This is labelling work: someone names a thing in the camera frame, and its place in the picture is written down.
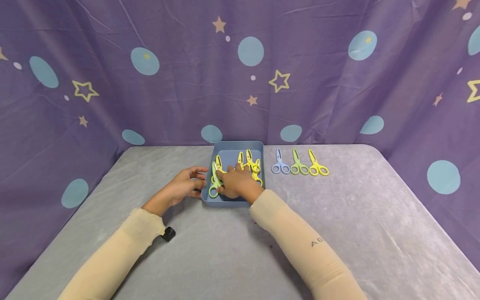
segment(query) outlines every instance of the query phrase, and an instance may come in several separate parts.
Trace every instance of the table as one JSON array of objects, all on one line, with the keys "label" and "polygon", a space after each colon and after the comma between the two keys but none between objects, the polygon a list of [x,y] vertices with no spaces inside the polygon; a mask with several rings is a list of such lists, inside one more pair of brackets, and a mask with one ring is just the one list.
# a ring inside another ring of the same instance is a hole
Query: table
[{"label": "table", "polygon": [[[280,146],[293,163],[294,146]],[[382,155],[367,145],[312,148],[330,175],[274,175],[277,146],[264,149],[266,185],[331,245],[369,299],[479,299],[480,274]],[[181,168],[207,166],[211,146],[127,150],[7,300],[52,300],[78,268]],[[140,258],[114,299],[311,299],[275,240],[248,209],[186,199],[168,211],[177,232]]]}]

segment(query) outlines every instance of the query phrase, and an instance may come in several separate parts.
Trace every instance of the person's left hand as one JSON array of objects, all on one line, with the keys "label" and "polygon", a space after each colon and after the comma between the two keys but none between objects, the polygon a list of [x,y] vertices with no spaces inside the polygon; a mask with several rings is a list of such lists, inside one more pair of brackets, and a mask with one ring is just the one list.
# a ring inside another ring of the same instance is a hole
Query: person's left hand
[{"label": "person's left hand", "polygon": [[200,172],[207,172],[205,167],[191,167],[184,169],[175,176],[163,189],[159,190],[147,203],[142,206],[142,209],[157,216],[162,216],[163,213],[178,203],[183,198],[200,197],[200,192],[205,185],[205,174]]}]

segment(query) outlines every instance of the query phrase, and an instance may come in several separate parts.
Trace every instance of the plastic tray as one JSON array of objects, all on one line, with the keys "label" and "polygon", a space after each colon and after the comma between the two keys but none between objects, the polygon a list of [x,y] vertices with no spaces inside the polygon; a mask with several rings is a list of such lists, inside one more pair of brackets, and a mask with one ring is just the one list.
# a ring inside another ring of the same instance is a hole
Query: plastic tray
[{"label": "plastic tray", "polygon": [[215,161],[216,155],[220,155],[222,159],[222,168],[227,170],[228,166],[235,166],[238,161],[239,152],[243,151],[244,163],[247,162],[245,151],[250,149],[252,152],[253,161],[260,159],[260,177],[265,187],[265,174],[264,174],[264,144],[259,141],[220,141],[213,147],[212,157],[210,158],[208,173],[207,173],[207,186],[202,189],[202,200],[211,207],[248,207],[249,204],[242,197],[236,199],[230,199],[222,195],[218,195],[216,198],[211,198],[208,195],[208,189],[212,185],[212,162]]}]

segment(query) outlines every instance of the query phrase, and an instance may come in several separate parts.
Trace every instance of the blue polka dot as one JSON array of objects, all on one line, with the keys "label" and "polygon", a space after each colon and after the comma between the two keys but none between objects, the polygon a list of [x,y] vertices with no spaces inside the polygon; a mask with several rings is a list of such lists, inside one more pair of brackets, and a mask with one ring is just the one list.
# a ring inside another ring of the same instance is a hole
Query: blue polka dot
[{"label": "blue polka dot", "polygon": [[377,35],[373,31],[365,30],[352,39],[348,47],[348,55],[353,60],[364,60],[372,55],[375,47],[377,47]]},{"label": "blue polka dot", "polygon": [[83,179],[75,179],[70,182],[61,197],[61,204],[65,208],[79,206],[88,195],[88,184]]},{"label": "blue polka dot", "polygon": [[360,130],[361,134],[376,134],[384,128],[384,120],[380,116],[371,116]]},{"label": "blue polka dot", "polygon": [[301,127],[299,125],[288,125],[282,129],[280,132],[280,137],[285,142],[294,142],[296,141],[301,134]]},{"label": "blue polka dot", "polygon": [[448,160],[437,160],[428,167],[428,184],[439,194],[449,195],[460,187],[460,172]]},{"label": "blue polka dot", "polygon": [[121,136],[126,142],[131,143],[132,145],[140,146],[145,143],[144,137],[130,129],[125,129],[121,133]]},{"label": "blue polka dot", "polygon": [[222,132],[214,125],[207,125],[202,128],[202,137],[207,142],[215,144],[222,140]]},{"label": "blue polka dot", "polygon": [[130,54],[133,66],[143,75],[153,75],[160,69],[160,62],[152,51],[137,47]]},{"label": "blue polka dot", "polygon": [[468,54],[475,55],[480,52],[480,26],[470,36],[468,40]]},{"label": "blue polka dot", "polygon": [[256,37],[248,36],[240,42],[238,53],[240,61],[244,65],[253,67],[264,58],[264,46]]},{"label": "blue polka dot", "polygon": [[32,56],[30,58],[30,68],[32,69],[33,75],[35,75],[38,81],[44,86],[49,88],[59,86],[59,80],[52,67],[40,57]]}]

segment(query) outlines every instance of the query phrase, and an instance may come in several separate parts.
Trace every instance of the yellow star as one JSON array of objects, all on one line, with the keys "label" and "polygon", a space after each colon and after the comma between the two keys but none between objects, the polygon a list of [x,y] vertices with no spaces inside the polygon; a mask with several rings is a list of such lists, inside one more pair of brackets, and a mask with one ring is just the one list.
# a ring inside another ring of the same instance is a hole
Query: yellow star
[{"label": "yellow star", "polygon": [[223,33],[225,33],[225,30],[224,30],[224,27],[225,27],[225,22],[222,22],[222,20],[220,19],[220,16],[218,16],[218,19],[215,21],[215,22],[212,22],[213,25],[215,25],[215,33],[221,31]]},{"label": "yellow star", "polygon": [[455,3],[455,6],[452,8],[452,10],[454,10],[455,8],[459,8],[459,7],[466,10],[468,3],[472,0],[455,0],[455,1],[456,1],[456,3]]},{"label": "yellow star", "polygon": [[83,125],[83,126],[87,127],[88,121],[85,120],[85,117],[81,116],[81,117],[78,117],[78,118],[80,119],[80,125]]},{"label": "yellow star", "polygon": [[[276,83],[275,83],[275,81],[278,79],[278,76],[285,78],[284,84],[281,85],[281,86],[278,86],[278,85],[276,85]],[[280,73],[279,70],[276,70],[276,71],[275,71],[275,78],[272,79],[272,80],[270,80],[268,83],[271,84],[271,85],[273,85],[273,86],[275,87],[275,93],[278,93],[278,91],[281,90],[282,88],[285,88],[285,89],[290,88],[290,86],[288,85],[288,82],[287,82],[287,80],[289,79],[289,77],[290,77],[290,73],[282,74],[282,73]]]},{"label": "yellow star", "polygon": [[8,60],[8,58],[6,58],[5,55],[2,54],[1,47],[0,47],[0,60]]},{"label": "yellow star", "polygon": [[442,95],[443,95],[443,93],[441,93],[440,95],[437,96],[437,98],[435,98],[435,102],[433,103],[433,105],[437,106],[437,104],[440,102],[440,100],[443,99]]},{"label": "yellow star", "polygon": [[253,104],[257,104],[257,98],[258,97],[253,97],[250,95],[250,98],[247,100],[247,102],[250,103],[250,106],[252,106]]},{"label": "yellow star", "polygon": [[[75,81],[75,80],[72,80],[73,82],[73,85],[75,86],[75,93],[74,95],[75,96],[78,96],[78,97],[83,97],[85,99],[86,102],[90,102],[90,97],[91,96],[100,96],[93,88],[92,88],[92,83],[91,82],[86,82],[84,84],[78,82],[78,81]],[[85,94],[81,94],[80,93],[80,86],[87,86],[88,87],[88,90],[91,92],[91,93],[88,93],[86,96]]]},{"label": "yellow star", "polygon": [[477,96],[478,89],[475,86],[476,84],[480,84],[480,80],[472,80],[467,82],[468,86],[472,90],[472,93],[470,94],[470,97],[467,99],[467,103],[473,102],[480,100],[480,95]]}]

